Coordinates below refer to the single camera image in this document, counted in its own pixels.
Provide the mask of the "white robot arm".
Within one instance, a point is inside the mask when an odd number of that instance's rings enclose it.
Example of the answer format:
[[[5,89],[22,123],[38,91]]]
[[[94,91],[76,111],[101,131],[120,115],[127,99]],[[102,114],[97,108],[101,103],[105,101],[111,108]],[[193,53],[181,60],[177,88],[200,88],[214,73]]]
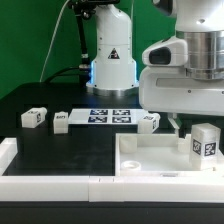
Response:
[[[136,73],[132,23],[113,3],[96,3],[97,55],[87,90],[123,96],[139,90],[147,111],[224,116],[224,0],[151,0],[176,19],[175,35],[144,50]]]

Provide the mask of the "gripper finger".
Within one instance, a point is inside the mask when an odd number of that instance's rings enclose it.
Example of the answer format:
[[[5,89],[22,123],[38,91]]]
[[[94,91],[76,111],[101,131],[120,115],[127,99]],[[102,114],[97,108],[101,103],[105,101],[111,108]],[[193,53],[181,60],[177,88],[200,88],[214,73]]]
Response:
[[[176,113],[169,113],[168,114],[168,121],[170,122],[171,126],[174,128],[175,135],[179,136],[181,121],[178,118],[178,115]]]

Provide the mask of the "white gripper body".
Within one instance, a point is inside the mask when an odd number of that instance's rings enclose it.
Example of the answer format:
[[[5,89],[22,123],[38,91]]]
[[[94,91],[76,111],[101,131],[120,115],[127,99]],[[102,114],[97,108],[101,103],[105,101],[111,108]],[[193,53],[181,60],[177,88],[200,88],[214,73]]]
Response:
[[[224,80],[188,77],[188,46],[175,36],[142,53],[139,103],[148,111],[224,116]]]

